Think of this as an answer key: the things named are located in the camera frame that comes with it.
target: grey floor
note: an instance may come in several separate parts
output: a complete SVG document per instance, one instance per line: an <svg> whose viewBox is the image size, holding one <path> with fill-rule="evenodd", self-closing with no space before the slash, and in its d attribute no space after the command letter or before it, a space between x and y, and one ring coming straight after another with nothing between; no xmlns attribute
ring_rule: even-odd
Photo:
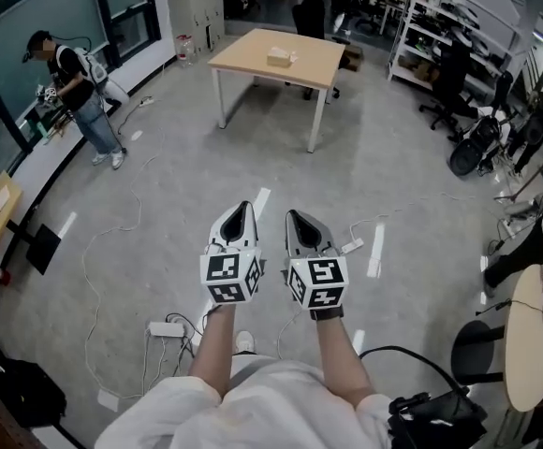
<svg viewBox="0 0 543 449"><path fill-rule="evenodd" d="M12 357L36 361L62 387L68 401L63 426L86 447L116 413L97 403L98 386L85 367L84 342L96 297L84 279L81 255L94 234L137 222L139 205L131 193L135 178L140 225L98 239L87 255L90 279L103 298L88 346L89 364L107 388L124 395L140 391L149 321L177 311L197 322L207 301L199 288L198 258L210 225L235 203L254 200L262 187L271 190L258 222L266 274L253 302L240 306L236 323L237 331L254 334L259 353L276 356L278 332L299 309L281 273L286 211L313 214L331 228L340 246L350 241L349 225L388 213L355 229L365 245L346 257L351 282L347 331L351 337L364 331L363 348L398 344L449 369L458 330L484 308L480 257L496 236L496 216L502 214L492 196L509 188L503 170L464 180L450 172L446 131L431 131L430 116L418 112L419 103L431 98L401 81L388 82L387 58L384 51L365 47L360 72L341 70L342 95L325 107L314 154L304 149L316 102L303 101L300 88L273 81L249 88L245 77L224 75L227 102L246 92L227 128L220 130L206 62L187 69L173 65L132 98L136 104L150 94L156 103L138 109L125 125L124 165L115 172L108 164L92 167L94 152L85 145L53 185L33 229L45 223L58 232L72 211L78 217L45 276L26 263L24 244L16 251L9 268L13 284L0 290L0 344ZM113 124L119 125L131 108L116 114ZM142 136L131 141L138 130ZM538 156L530 171L540 163ZM543 188L541 179L534 184L538 188ZM385 230L381 272L370 278L377 225ZM502 252L519 240L508 242ZM498 300L509 296L515 281L511 277L503 284ZM500 325L505 313L484 319ZM173 372L178 350L177 341L168 344L164 375ZM152 339L147 384L160 355L161 342ZM315 326L306 314L287 327L282 355L319 365ZM493 365L499 370L502 359L497 356ZM370 355L365 366L377 389L390 397L447 391L436 374L404 355ZM507 408L503 386L474 386L473 397L490 414L488 437L478 447L491 447ZM122 401L120 411L134 400Z"/></svg>
<svg viewBox="0 0 543 449"><path fill-rule="evenodd" d="M227 30L233 35L242 35L246 33L245 28L250 29L255 24L257 27L292 29L296 32L292 18L292 7L300 2L301 0L257 0L258 5L252 6L240 17L232 17L227 20ZM396 35L398 20L388 19L384 34L379 35L377 31L372 31L372 28L366 23L357 26L360 18L367 19L365 14L350 17L344 13L332 15L330 0L324 0L324 3L326 7L324 26L327 36L339 36L353 42L390 51Z"/></svg>

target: person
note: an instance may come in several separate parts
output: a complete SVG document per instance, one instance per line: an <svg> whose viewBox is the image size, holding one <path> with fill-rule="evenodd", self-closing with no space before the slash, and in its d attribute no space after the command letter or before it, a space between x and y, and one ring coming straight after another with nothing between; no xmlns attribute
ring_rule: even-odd
<svg viewBox="0 0 543 449"><path fill-rule="evenodd" d="M533 92L530 97L530 104L529 107L532 108L536 103L538 99L538 93ZM515 155L515 152L525 143L525 133L523 130L521 130L511 141L511 144L508 146L508 150L506 152L508 158L510 160L513 159L513 156ZM536 154L536 152L540 149L543 143L543 136L542 138L534 143L530 144L528 143L525 147L525 150L523 150L523 153L519 157L519 160L517 160L517 163L513 167L513 170L511 172L511 176L513 177L519 177L521 175L521 171L525 168L525 166L530 162L530 159L532 156Z"/></svg>
<svg viewBox="0 0 543 449"><path fill-rule="evenodd" d="M241 353L232 357L236 306L218 308L188 376L161 381L105 429L95 449L389 449L389 399L375 393L339 317L342 308L316 312L323 372L254 355L246 331L236 341ZM171 445L160 444L169 437Z"/></svg>
<svg viewBox="0 0 543 449"><path fill-rule="evenodd" d="M484 271L484 293L494 297L494 289L511 274L532 265L543 265L543 215L539 217L527 238L510 254L500 256Z"/></svg>
<svg viewBox="0 0 543 449"><path fill-rule="evenodd" d="M93 165L99 165L111 156L113 169L124 162L122 146L111 131L107 114L101 106L100 96L87 76L82 63L72 49L56 44L49 32L35 32L26 46L24 61L29 58L47 62L47 67L57 87L57 96L72 112L84 137L95 147Z"/></svg>

